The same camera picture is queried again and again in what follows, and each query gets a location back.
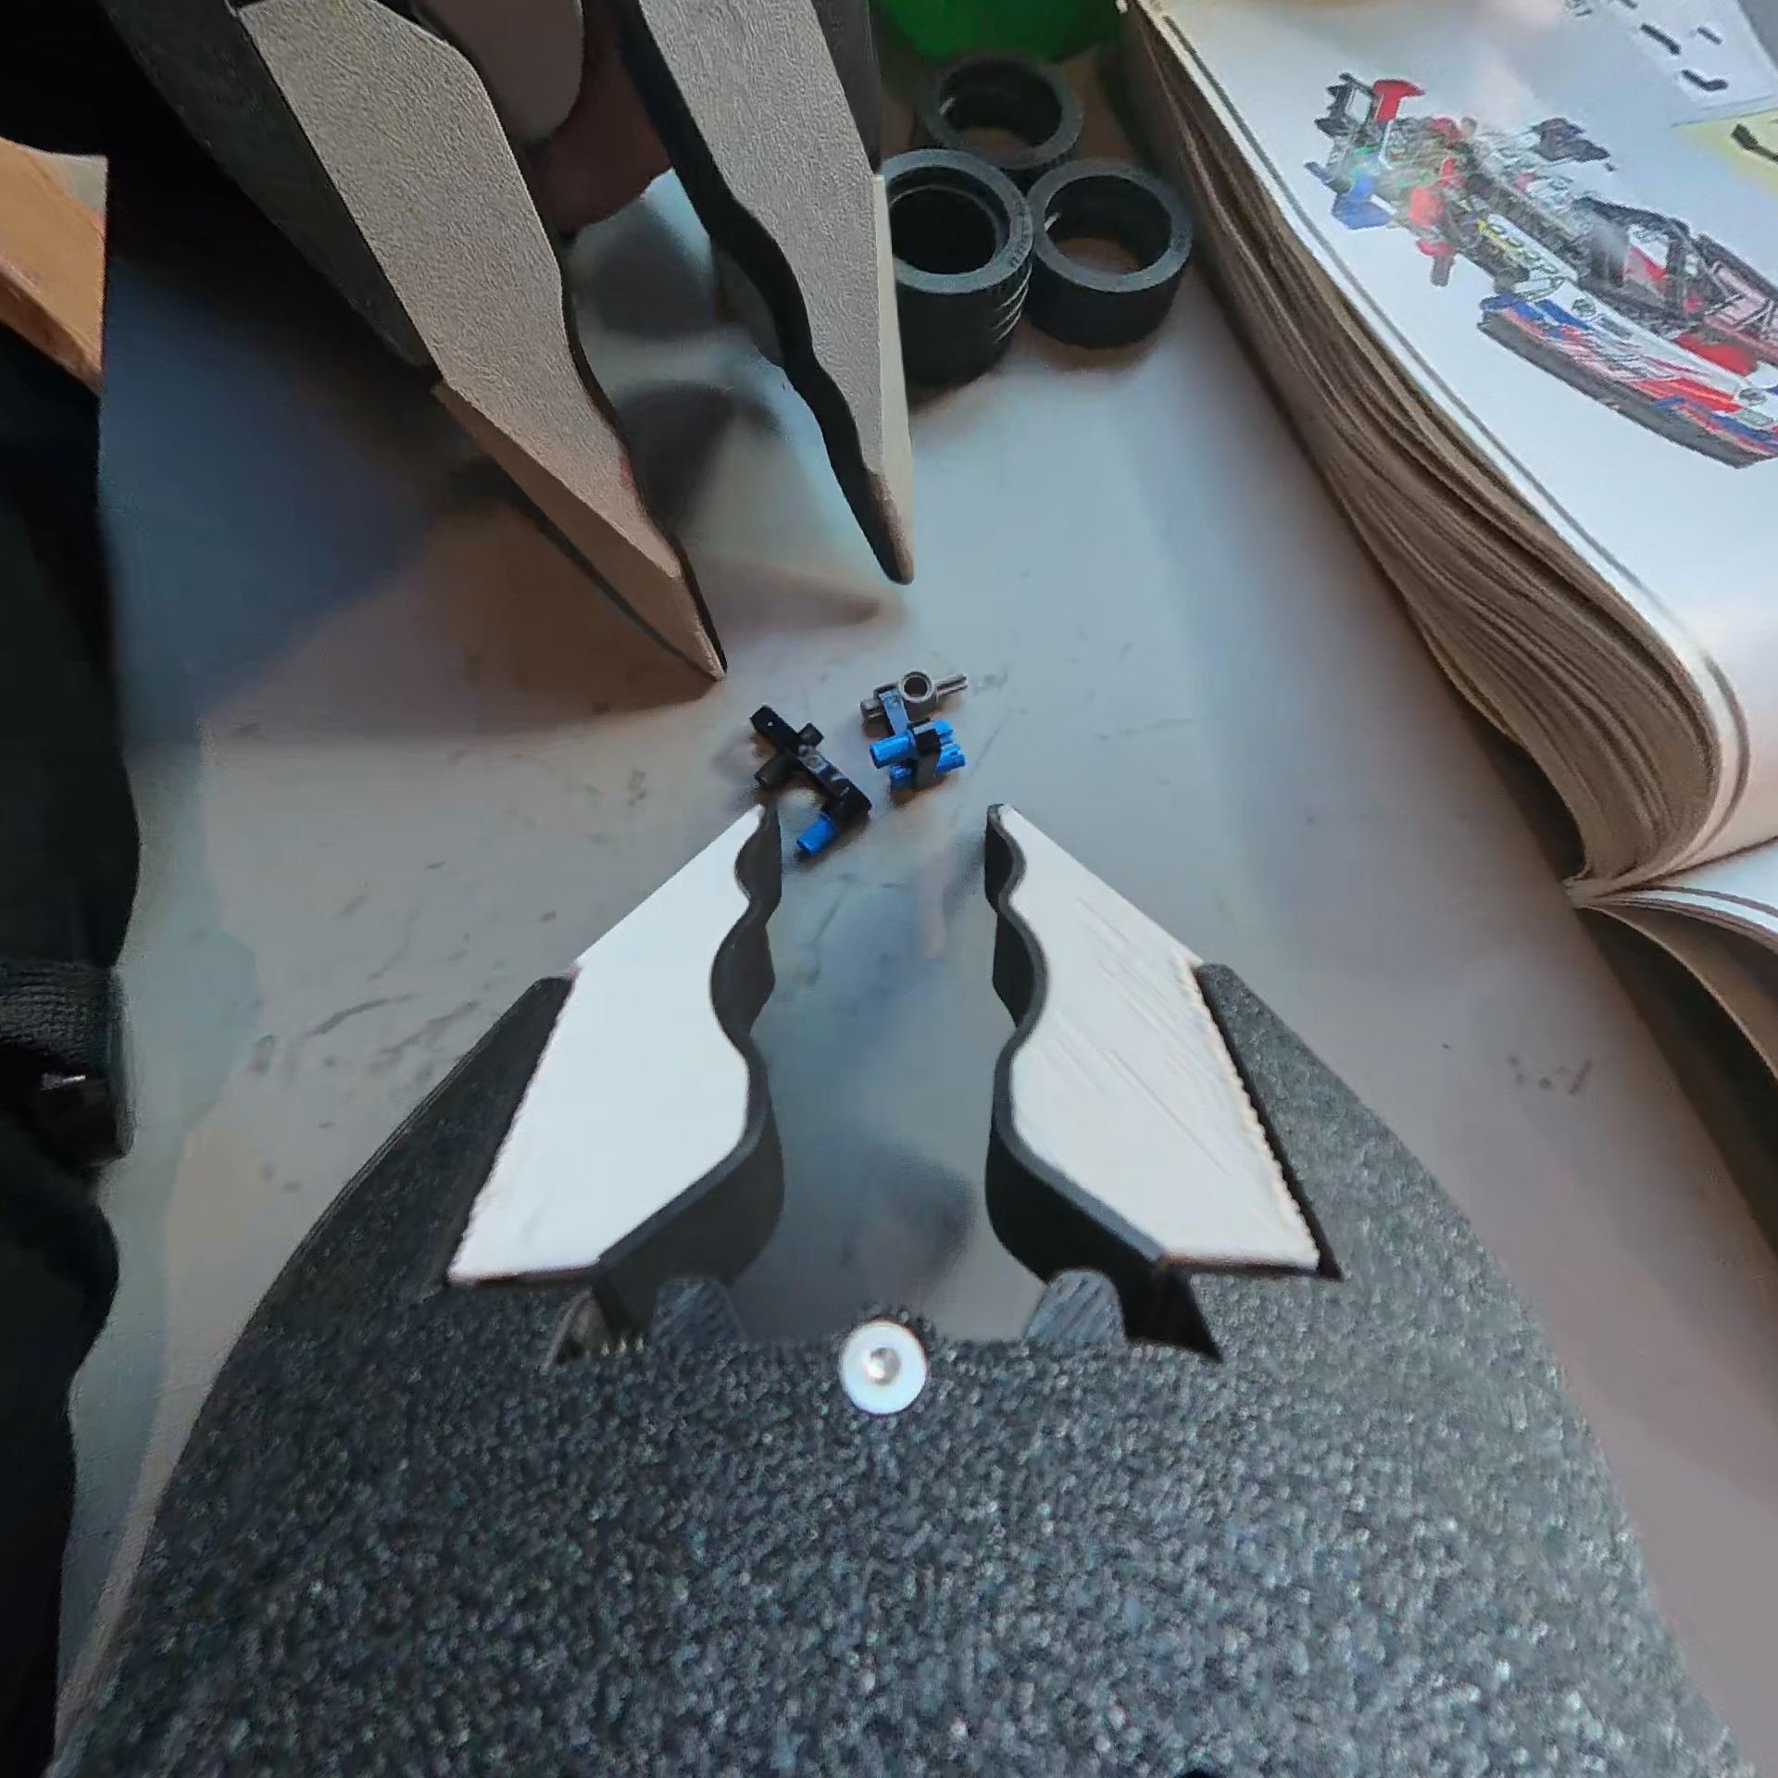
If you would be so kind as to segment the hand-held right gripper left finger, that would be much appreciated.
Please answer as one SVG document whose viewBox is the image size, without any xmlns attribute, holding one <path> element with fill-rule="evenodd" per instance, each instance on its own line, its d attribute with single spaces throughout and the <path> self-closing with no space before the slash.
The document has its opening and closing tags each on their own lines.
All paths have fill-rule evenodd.
<svg viewBox="0 0 1778 1778">
<path fill-rule="evenodd" d="M 765 1252 L 785 1173 L 752 1030 L 782 894 L 779 814 L 755 807 L 574 961 L 446 1285 L 587 1283 L 641 1330 L 665 1283 L 729 1285 Z"/>
</svg>

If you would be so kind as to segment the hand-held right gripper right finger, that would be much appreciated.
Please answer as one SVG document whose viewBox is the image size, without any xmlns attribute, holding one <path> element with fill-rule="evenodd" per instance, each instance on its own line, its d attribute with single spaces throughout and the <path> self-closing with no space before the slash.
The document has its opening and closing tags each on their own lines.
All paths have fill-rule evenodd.
<svg viewBox="0 0 1778 1778">
<path fill-rule="evenodd" d="M 1104 1281 L 1118 1338 L 1215 1360 L 1206 1275 L 1310 1278 L 1323 1239 L 1205 961 L 1012 805 L 985 817 L 989 1225 L 1043 1285 Z"/>
</svg>

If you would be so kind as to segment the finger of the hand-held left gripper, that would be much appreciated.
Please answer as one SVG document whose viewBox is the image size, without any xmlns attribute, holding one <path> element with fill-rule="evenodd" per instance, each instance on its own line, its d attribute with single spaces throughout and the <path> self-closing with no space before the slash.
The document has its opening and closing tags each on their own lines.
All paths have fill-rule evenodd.
<svg viewBox="0 0 1778 1778">
<path fill-rule="evenodd" d="M 659 645 L 723 679 L 697 578 L 587 379 L 556 246 L 473 61 L 385 5 L 267 1 L 239 19 L 444 409 Z"/>
<path fill-rule="evenodd" d="M 693 206 L 771 314 L 883 574 L 914 579 L 914 473 L 869 5 L 615 5 Z"/>
</svg>

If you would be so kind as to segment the black connector with blue pin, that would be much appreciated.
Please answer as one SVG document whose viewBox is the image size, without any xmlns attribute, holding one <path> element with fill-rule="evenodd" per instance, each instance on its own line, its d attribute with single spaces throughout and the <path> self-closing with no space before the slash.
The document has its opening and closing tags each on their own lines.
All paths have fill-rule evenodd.
<svg viewBox="0 0 1778 1778">
<path fill-rule="evenodd" d="M 753 773 L 758 794 L 772 795 L 794 782 L 818 800 L 818 812 L 797 837 L 803 858 L 812 859 L 854 834 L 874 811 L 873 798 L 823 751 L 823 732 L 790 724 L 772 705 L 760 705 L 752 718 L 753 739 L 767 756 Z"/>
</svg>

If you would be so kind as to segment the grey desk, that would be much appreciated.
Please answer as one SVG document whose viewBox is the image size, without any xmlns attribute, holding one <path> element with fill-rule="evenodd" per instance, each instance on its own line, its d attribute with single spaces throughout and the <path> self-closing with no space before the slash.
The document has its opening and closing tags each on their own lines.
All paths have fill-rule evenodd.
<svg viewBox="0 0 1778 1778">
<path fill-rule="evenodd" d="M 888 583 L 676 184 L 578 256 L 587 342 L 729 672 L 649 643 L 441 402 L 227 193 L 115 196 L 102 500 L 145 831 L 118 1306 L 77 1389 L 61 1660 L 98 1662 L 247 1311 L 520 989 L 750 807 L 772 703 L 961 671 L 969 767 L 790 866 L 758 1027 L 785 1221 L 741 1297 L 961 1336 L 1032 1283 L 982 1213 L 986 809 L 1229 963 L 1546 1317 L 1733 1718 L 1774 1687 L 1774 1262 L 1445 681 L 1201 286 L 1133 358 L 1022 341 L 917 410 Z"/>
</svg>

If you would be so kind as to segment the person's left hand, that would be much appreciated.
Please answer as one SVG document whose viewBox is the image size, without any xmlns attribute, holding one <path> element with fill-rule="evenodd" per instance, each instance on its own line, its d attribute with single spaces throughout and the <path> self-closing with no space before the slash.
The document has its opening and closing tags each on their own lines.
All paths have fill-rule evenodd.
<svg viewBox="0 0 1778 1778">
<path fill-rule="evenodd" d="M 671 164 L 619 59 L 585 78 L 567 121 L 532 153 L 539 212 L 563 236 L 627 208 Z"/>
</svg>

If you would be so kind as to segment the ribbed black rubber tyre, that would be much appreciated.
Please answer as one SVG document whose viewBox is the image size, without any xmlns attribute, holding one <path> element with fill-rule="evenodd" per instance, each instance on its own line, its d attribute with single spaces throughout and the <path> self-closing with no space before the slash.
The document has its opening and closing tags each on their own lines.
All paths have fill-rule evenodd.
<svg viewBox="0 0 1778 1778">
<path fill-rule="evenodd" d="M 1035 256 L 1029 198 L 955 147 L 910 147 L 881 175 L 907 380 L 968 383 L 1008 353 L 1022 317 Z"/>
</svg>

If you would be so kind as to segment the wooden furniture piece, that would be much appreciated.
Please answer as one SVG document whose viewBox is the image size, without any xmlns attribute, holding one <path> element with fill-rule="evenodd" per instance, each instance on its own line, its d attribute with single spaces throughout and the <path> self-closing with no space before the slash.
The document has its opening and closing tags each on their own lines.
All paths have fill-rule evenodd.
<svg viewBox="0 0 1778 1778">
<path fill-rule="evenodd" d="M 104 388 L 109 162 L 3 140 L 3 322 Z"/>
</svg>

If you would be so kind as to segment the green plastic bin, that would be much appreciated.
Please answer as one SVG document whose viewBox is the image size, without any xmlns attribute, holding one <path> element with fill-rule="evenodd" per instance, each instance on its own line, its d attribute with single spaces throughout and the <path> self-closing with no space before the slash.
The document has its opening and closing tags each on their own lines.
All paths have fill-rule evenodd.
<svg viewBox="0 0 1778 1778">
<path fill-rule="evenodd" d="M 1071 59 L 1110 41 L 1120 1 L 874 1 L 926 59 L 1024 52 Z"/>
</svg>

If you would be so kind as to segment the person's black clothing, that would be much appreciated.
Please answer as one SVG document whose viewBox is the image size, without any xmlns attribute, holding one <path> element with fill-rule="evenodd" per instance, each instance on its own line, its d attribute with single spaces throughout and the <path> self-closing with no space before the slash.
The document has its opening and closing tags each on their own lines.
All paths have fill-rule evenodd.
<svg viewBox="0 0 1778 1778">
<path fill-rule="evenodd" d="M 3 1770 L 55 1745 L 77 1371 L 118 1289 L 115 968 L 140 831 L 109 679 L 98 397 L 4 328 Z"/>
</svg>

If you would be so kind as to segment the open building instruction book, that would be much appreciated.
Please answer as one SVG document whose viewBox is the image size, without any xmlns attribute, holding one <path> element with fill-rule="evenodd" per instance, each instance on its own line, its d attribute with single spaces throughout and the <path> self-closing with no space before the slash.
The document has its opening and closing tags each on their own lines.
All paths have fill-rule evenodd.
<svg viewBox="0 0 1778 1778">
<path fill-rule="evenodd" d="M 1774 5 L 1130 5 L 1127 77 L 1569 899 L 1774 1076 Z"/>
</svg>

